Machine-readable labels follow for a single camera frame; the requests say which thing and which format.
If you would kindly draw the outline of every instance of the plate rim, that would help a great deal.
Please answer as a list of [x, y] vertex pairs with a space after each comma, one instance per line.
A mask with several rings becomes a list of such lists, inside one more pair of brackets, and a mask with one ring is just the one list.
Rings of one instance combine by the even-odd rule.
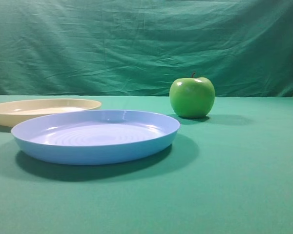
[[18, 140], [21, 140], [21, 141], [24, 141], [24, 142], [27, 142], [27, 143], [35, 144], [35, 145], [43, 145], [43, 146], [50, 146], [50, 147], [72, 147], [72, 148], [80, 148], [80, 147], [82, 147], [82, 148], [91, 148], [91, 147], [96, 147], [97, 148], [97, 147], [112, 147], [112, 146], [118, 146], [118, 145], [131, 145], [131, 144], [147, 142], [147, 141], [151, 141], [151, 140], [155, 140], [155, 139], [160, 139], [160, 138], [163, 138], [163, 137], [167, 137], [167, 136], [169, 136], [171, 134], [177, 133], [177, 131], [181, 127], [181, 123], [177, 119], [175, 119], [175, 118], [173, 118], [171, 116], [167, 116], [165, 114], [157, 113], [157, 112], [139, 111], [139, 110], [127, 110], [127, 109], [85, 110], [85, 111], [82, 111], [82, 112], [103, 112], [103, 111], [129, 111], [129, 112], [141, 112], [141, 113], [149, 113], [149, 114], [161, 115], [161, 116], [165, 116], [165, 117], [170, 118], [173, 121], [175, 121], [176, 124], [177, 124], [177, 127], [173, 131], [170, 131], [169, 133], [167, 133], [167, 134], [165, 134], [163, 136], [156, 137], [156, 138], [153, 138], [153, 139], [139, 140], [139, 141], [136, 141], [136, 142], [129, 142], [129, 143], [109, 144], [109, 145], [55, 145], [55, 144], [43, 144], [43, 143], [32, 142], [32, 141], [17, 137], [13, 133], [15, 131], [15, 129], [17, 127], [19, 127], [19, 125], [25, 124], [26, 122], [29, 122], [29, 121], [35, 121], [35, 120], [40, 119], [40, 118], [49, 118], [49, 117], [54, 116], [54, 115], [67, 115], [67, 114], [75, 114], [76, 115], [76, 114], [81, 113], [81, 112], [66, 112], [66, 113], [58, 113], [58, 114], [51, 114], [51, 115], [47, 115], [47, 116], [41, 116], [41, 117], [32, 118], [32, 119], [23, 121], [23, 122], [15, 125], [14, 127], [12, 127], [11, 134], [15, 139], [18, 139]]
[[[97, 100], [91, 100], [91, 99], [83, 99], [83, 98], [42, 98], [42, 99], [29, 99], [29, 100], [16, 100], [16, 101], [7, 101], [7, 102], [0, 102], [0, 105], [5, 105], [8, 103], [16, 103], [16, 102], [28, 102], [28, 101], [52, 101], [52, 100], [83, 100], [83, 101], [92, 101], [92, 102], [96, 102], [97, 106], [95, 108], [100, 108], [102, 106], [102, 102], [97, 101]], [[40, 115], [45, 115], [45, 114], [21, 114], [21, 115], [16, 115], [14, 113], [0, 113], [0, 115], [3, 116], [40, 116]]]

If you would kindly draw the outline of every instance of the green backdrop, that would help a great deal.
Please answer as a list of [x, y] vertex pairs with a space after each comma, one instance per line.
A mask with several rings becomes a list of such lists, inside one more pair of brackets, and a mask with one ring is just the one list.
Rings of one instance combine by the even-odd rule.
[[293, 95], [293, 0], [0, 0], [0, 95]]

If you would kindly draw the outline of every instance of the plastic plate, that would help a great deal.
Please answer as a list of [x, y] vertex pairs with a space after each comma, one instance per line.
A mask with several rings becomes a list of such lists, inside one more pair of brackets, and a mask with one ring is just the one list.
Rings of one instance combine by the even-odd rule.
[[0, 125], [13, 127], [25, 120], [50, 114], [96, 110], [99, 101], [87, 99], [35, 99], [0, 103]]
[[94, 110], [48, 115], [12, 128], [31, 157], [71, 165], [100, 165], [140, 159], [172, 144], [176, 119], [152, 112]]

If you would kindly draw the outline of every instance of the blue plate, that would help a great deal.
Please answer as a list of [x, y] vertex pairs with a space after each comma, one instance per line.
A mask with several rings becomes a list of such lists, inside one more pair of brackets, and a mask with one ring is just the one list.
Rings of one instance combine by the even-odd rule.
[[92, 110], [37, 117], [12, 134], [34, 158], [60, 164], [99, 165], [136, 160], [172, 144], [180, 123], [158, 113]]

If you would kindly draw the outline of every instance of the green cloth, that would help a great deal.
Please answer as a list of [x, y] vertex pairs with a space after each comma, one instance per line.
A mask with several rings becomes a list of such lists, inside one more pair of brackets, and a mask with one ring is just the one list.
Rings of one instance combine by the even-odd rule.
[[293, 0], [0, 0], [0, 95], [293, 95]]
[[[84, 98], [176, 117], [168, 97]], [[34, 160], [0, 127], [0, 234], [293, 234], [293, 97], [218, 97], [209, 117], [100, 167]]]

